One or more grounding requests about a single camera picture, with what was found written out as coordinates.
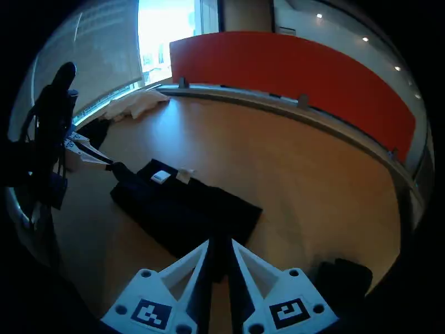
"screw hole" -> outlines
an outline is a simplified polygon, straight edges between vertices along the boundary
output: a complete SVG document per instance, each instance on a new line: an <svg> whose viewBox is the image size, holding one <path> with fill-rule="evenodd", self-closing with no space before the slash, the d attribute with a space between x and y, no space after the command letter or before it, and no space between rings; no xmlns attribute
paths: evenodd
<svg viewBox="0 0 445 334"><path fill-rule="evenodd" d="M144 270L144 271L141 273L141 276L142 276L142 277L145 277L145 278L150 277L150 276L151 276L151 272L150 272L149 270Z"/></svg>
<svg viewBox="0 0 445 334"><path fill-rule="evenodd" d="M178 325L176 326L177 334L191 334L191 327L187 325Z"/></svg>
<svg viewBox="0 0 445 334"><path fill-rule="evenodd" d="M262 334L264 333L264 326L256 323L249 327L249 333L250 334Z"/></svg>
<svg viewBox="0 0 445 334"><path fill-rule="evenodd" d="M117 305L115 310L118 315L124 315L127 313L127 308L124 305Z"/></svg>
<svg viewBox="0 0 445 334"><path fill-rule="evenodd" d="M321 304L317 304L314 306L314 312L320 314L324 311L324 306Z"/></svg>

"white tag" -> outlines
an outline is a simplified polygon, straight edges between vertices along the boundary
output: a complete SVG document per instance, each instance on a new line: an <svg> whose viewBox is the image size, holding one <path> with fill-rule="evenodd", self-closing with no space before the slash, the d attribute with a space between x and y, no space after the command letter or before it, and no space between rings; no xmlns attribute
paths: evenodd
<svg viewBox="0 0 445 334"><path fill-rule="evenodd" d="M189 184L191 175L194 173L194 171L194 169L180 168L177 172L176 179L185 184Z"/></svg>

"window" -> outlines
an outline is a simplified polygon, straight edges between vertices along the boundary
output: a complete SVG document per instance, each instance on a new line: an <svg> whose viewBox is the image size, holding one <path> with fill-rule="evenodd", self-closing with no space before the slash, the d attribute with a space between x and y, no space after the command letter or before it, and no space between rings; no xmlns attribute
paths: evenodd
<svg viewBox="0 0 445 334"><path fill-rule="evenodd" d="M101 7L97 11L97 16L103 16L105 9L116 12L111 6ZM87 13L88 16L85 15L83 19L88 23L79 26L78 38L82 36L83 30L87 29L87 24L91 24L90 21L96 17L92 11L85 14ZM116 15L119 17L122 14L116 12ZM75 125L106 106L111 100L171 77L170 42L202 33L217 32L217 2L216 0L139 0L137 22L142 81L134 82L96 100L76 114L73 118Z"/></svg>
<svg viewBox="0 0 445 334"><path fill-rule="evenodd" d="M171 77L168 45L194 35L194 17L195 0L139 1L139 52L145 85Z"/></svg>

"black fabric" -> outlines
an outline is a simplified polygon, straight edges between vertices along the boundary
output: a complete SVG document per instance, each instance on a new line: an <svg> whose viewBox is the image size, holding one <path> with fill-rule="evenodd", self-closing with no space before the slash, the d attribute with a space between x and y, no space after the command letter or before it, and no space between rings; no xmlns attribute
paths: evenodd
<svg viewBox="0 0 445 334"><path fill-rule="evenodd" d="M93 146L96 150L98 150L105 137L108 133L108 128L110 127L111 120L99 120L95 119L81 127L78 131L78 134L88 138L90 140L91 146Z"/></svg>
<svg viewBox="0 0 445 334"><path fill-rule="evenodd" d="M371 286L372 271L345 259L322 262L315 287L338 317L348 315L362 305Z"/></svg>
<svg viewBox="0 0 445 334"><path fill-rule="evenodd" d="M176 169L154 159L136 175L120 163L111 169L120 181L111 191L113 200L173 256L181 258L213 237L215 281L226 273L226 238L245 245L262 212L196 179L184 184ZM162 185L150 180L160 170L171 174Z"/></svg>

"black object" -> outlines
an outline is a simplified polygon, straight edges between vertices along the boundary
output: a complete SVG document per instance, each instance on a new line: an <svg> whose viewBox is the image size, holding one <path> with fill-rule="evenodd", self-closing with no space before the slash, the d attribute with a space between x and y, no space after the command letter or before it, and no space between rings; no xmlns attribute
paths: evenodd
<svg viewBox="0 0 445 334"><path fill-rule="evenodd" d="M30 191L36 200L57 209L62 205L67 187L64 140L71 130L78 95L76 90L69 89L75 75L76 66L72 62L59 68L52 83L43 88L36 104L28 112L19 138L19 142L25 143L29 125L34 119L34 142L28 145L32 146L36 161L25 168L27 171L22 174L22 179L29 180ZM62 176L53 172L58 160L63 167Z"/></svg>
<svg viewBox="0 0 445 334"><path fill-rule="evenodd" d="M111 166L118 179L113 200L173 256L183 257L213 237L214 280L226 273L225 238L245 245L262 209L224 190L190 179L176 179L177 170L155 159L137 174L123 164ZM160 170L171 176L162 184L150 180Z"/></svg>
<svg viewBox="0 0 445 334"><path fill-rule="evenodd" d="M314 285L332 311L342 317L361 306L371 282L372 271L367 267L336 259L333 264L321 263Z"/></svg>
<svg viewBox="0 0 445 334"><path fill-rule="evenodd" d="M111 120L95 119L76 132L90 140L90 145L98 150L105 140Z"/></svg>

